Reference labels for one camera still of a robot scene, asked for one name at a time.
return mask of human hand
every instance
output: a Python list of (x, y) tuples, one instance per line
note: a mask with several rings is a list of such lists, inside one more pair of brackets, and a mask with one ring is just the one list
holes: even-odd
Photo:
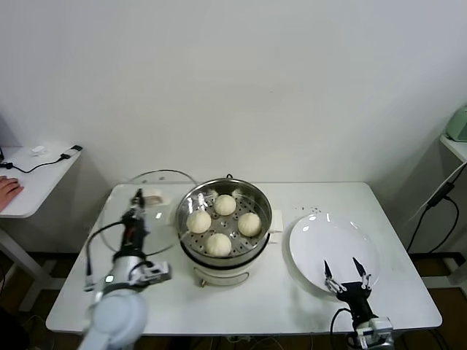
[(20, 186), (18, 179), (8, 179), (6, 176), (0, 176), (0, 211), (5, 209), (23, 188)]

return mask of black cable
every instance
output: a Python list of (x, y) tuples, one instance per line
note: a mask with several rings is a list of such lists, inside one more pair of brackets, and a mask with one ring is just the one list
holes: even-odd
[(466, 166), (467, 166), (467, 163), (459, 170), (458, 174), (457, 174), (457, 175), (455, 176), (455, 178), (451, 181), (452, 184), (454, 184), (454, 183), (457, 181), (458, 177), (462, 174), (462, 172), (464, 171), (464, 169), (466, 168)]
[(5, 280), (7, 279), (7, 275), (5, 275), (5, 271), (3, 270), (1, 266), (0, 266), (0, 271), (3, 277), (3, 280), (1, 282), (1, 289), (0, 289), (0, 297), (1, 297), (1, 294), (3, 293), (3, 289), (5, 288)]
[(190, 350), (195, 350), (199, 344), (201, 344), (203, 342), (203, 340), (206, 339), (205, 337), (200, 337), (198, 339), (198, 341), (196, 343), (193, 344), (193, 346), (191, 346)]
[(435, 332), (432, 331), (432, 330), (428, 330), (428, 332), (430, 332), (430, 334), (433, 336), (433, 338), (435, 338), (436, 342), (438, 343), (438, 346), (441, 350), (444, 350), (443, 346), (441, 345), (441, 341), (439, 341), (438, 337), (436, 336)]
[(176, 244), (171, 244), (170, 246), (166, 246), (165, 248), (162, 248), (161, 250), (158, 250), (156, 252), (153, 252), (151, 254), (146, 254), (147, 257), (151, 257), (153, 255), (157, 255), (157, 254), (160, 254), (160, 253), (164, 253), (166, 250), (169, 250), (170, 248), (173, 248), (174, 246), (176, 246)]
[(97, 230), (95, 233), (91, 234), (88, 241), (86, 242), (86, 276), (91, 276), (93, 274), (93, 271), (92, 271), (92, 268), (91, 268), (91, 263), (90, 263), (90, 243), (91, 241), (99, 234), (101, 233), (102, 231), (105, 231), (109, 228), (113, 228), (114, 226), (117, 226), (117, 225), (122, 225), (123, 222), (121, 221), (117, 221), (117, 222), (114, 222), (110, 225), (107, 225), (107, 226), (104, 226), (103, 228), (101, 228), (100, 230)]
[(21, 171), (22, 173), (24, 174), (29, 174), (29, 173), (32, 173), (34, 170), (36, 170), (37, 168), (40, 168), (41, 166), (51, 166), (52, 164), (56, 164), (60, 161), (62, 161), (63, 159), (65, 158), (62, 158), (60, 157), (59, 159), (57, 159), (55, 162), (50, 162), (50, 163), (43, 163), (43, 164), (39, 164), (38, 166), (34, 166), (31, 170), (23, 170), (22, 168), (18, 168), (17, 166), (12, 166), (12, 168), (16, 169), (16, 170), (19, 170)]
[(333, 338), (333, 331), (334, 331), (334, 322), (336, 321), (337, 316), (341, 313), (347, 311), (349, 314), (351, 314), (350, 310), (348, 308), (340, 308), (333, 316), (333, 319), (331, 320), (331, 330), (329, 331), (329, 335), (331, 336), (331, 348), (333, 350), (336, 350), (336, 347), (334, 346), (334, 338)]
[(219, 337), (219, 341), (217, 342), (217, 345), (215, 347), (215, 350), (219, 349), (220, 342), (222, 341), (222, 337)]
[(401, 339), (402, 339), (402, 344), (404, 345), (404, 347), (406, 348), (406, 350), (409, 350), (409, 347), (407, 346), (407, 342), (406, 342), (406, 337), (405, 335), (401, 335)]
[(451, 236), (452, 232), (454, 232), (454, 229), (456, 227), (456, 225), (458, 224), (458, 221), (459, 221), (459, 207), (458, 205), (456, 204), (456, 202), (454, 202), (450, 197), (446, 196), (444, 197), (444, 199), (446, 201), (449, 201), (452, 203), (452, 205), (454, 205), (455, 207), (455, 220), (454, 220), (454, 224), (452, 225), (451, 229), (449, 230), (449, 232), (447, 233), (446, 237), (444, 237), (444, 239), (441, 241), (440, 244), (438, 244), (437, 246), (435, 246), (432, 250), (430, 250), (428, 253), (433, 253), (435, 250), (437, 250), (440, 246), (442, 246), (444, 244), (445, 241), (447, 241), (447, 239)]
[(423, 217), (425, 217), (425, 214), (427, 213), (428, 210), (430, 210), (430, 207), (426, 206), (425, 210), (422, 213), (422, 215), (418, 219), (417, 227), (415, 228), (415, 231), (412, 234), (412, 238), (410, 239), (410, 243), (409, 243), (409, 245), (408, 245), (408, 247), (406, 249), (407, 252), (409, 252), (410, 248), (412, 247), (412, 244), (414, 243), (415, 236), (417, 235), (418, 229), (420, 228), (420, 225), (422, 224)]
[(443, 343), (444, 345), (444, 348), (446, 350), (449, 350), (449, 347), (447, 345), (447, 342), (446, 342), (446, 339), (444, 339), (443, 335), (441, 334), (441, 332), (439, 332), (438, 330), (432, 330), (432, 332), (436, 335), (438, 335), (438, 337), (441, 339), (441, 342)]

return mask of table leg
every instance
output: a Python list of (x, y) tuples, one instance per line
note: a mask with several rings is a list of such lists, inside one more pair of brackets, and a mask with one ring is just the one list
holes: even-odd
[(30, 311), (34, 305), (41, 290), (54, 289), (60, 290), (65, 279), (53, 279), (50, 277), (50, 272), (55, 266), (56, 261), (48, 260), (42, 267), (28, 253), (20, 247), (6, 232), (0, 229), (0, 250), (5, 253), (15, 264), (8, 270), (5, 277), (5, 283), (8, 282), (11, 275), (15, 272), (16, 267), (22, 268), (24, 271), (34, 277), (34, 283), (20, 305), (20, 311)]
[(49, 274), (42, 269), (41, 265), (2, 229), (0, 229), (0, 250), (34, 279), (46, 283), (50, 280)]
[(428, 289), (459, 288), (467, 297), (467, 262), (460, 267), (452, 258), (443, 259), (451, 271), (449, 276), (422, 277)]

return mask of white wall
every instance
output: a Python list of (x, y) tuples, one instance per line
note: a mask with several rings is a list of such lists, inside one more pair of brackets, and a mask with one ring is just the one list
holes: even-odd
[[(78, 249), (111, 186), (169, 167), (369, 182), (397, 227), (446, 171), (436, 139), (467, 101), (466, 11), (463, 0), (2, 1), (1, 117), (19, 144), (86, 152), (27, 226), (7, 225), (27, 249)], [(425, 236), (420, 250), (438, 237)]]

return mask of white table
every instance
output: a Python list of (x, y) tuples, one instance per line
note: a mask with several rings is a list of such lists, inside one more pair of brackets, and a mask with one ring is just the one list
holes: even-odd
[[(47, 154), (33, 157), (30, 149), (26, 147), (2, 147), (5, 156), (4, 162), (12, 162), (25, 171), (39, 164), (57, 160), (69, 148), (69, 146), (48, 147)], [(20, 219), (33, 215), (79, 156), (80, 153), (77, 153), (68, 160), (43, 166), (29, 174), (23, 174), (16, 169), (0, 168), (0, 176), (16, 177), (24, 186), (24, 190), (3, 211), (0, 211), (0, 219)], [(63, 286), (63, 279), (52, 279), (49, 275), (55, 261), (47, 261), (41, 267), (3, 230), (0, 230), (0, 249), (15, 263), (8, 270), (5, 283), (9, 281), (17, 267), (34, 277), (35, 282), (20, 306), (21, 311), (31, 309), (41, 289), (60, 289)]]
[[(451, 151), (462, 163), (467, 162), (467, 142), (449, 140), (445, 135), (440, 138), (441, 143)], [(467, 262), (459, 266), (454, 259), (443, 259), (451, 271), (449, 276), (423, 277), (427, 288), (460, 288), (467, 297)]]
[[(442, 318), (422, 279), (370, 187), (364, 183), (257, 184), (282, 210), (285, 232), (281, 244), (269, 244), (260, 256), (258, 270), (236, 287), (200, 288), (188, 258), (179, 245), (151, 260), (169, 262), (173, 279), (148, 287), (142, 294), (149, 308), (145, 335), (259, 335), (328, 333), (331, 318), (344, 304), (317, 293), (297, 274), (285, 254), (285, 240), (294, 222), (312, 207), (351, 219), (370, 236), (381, 257), (381, 275), (369, 302), (374, 312), (388, 316), (396, 330), (438, 327)], [(103, 224), (117, 220), (140, 186), (119, 185), (112, 191), (104, 210)], [(184, 185), (143, 185), (168, 193), (178, 202)], [(170, 233), (152, 233), (144, 250), (151, 252), (175, 239)], [(121, 227), (106, 233), (118, 246)], [(91, 247), (95, 278), (111, 268), (112, 252), (95, 239)], [(63, 289), (47, 318), (47, 327), (56, 332), (82, 332), (85, 310), (91, 293), (83, 292), (85, 255), (81, 251)], [(349, 332), (349, 315), (336, 321), (336, 332)]]

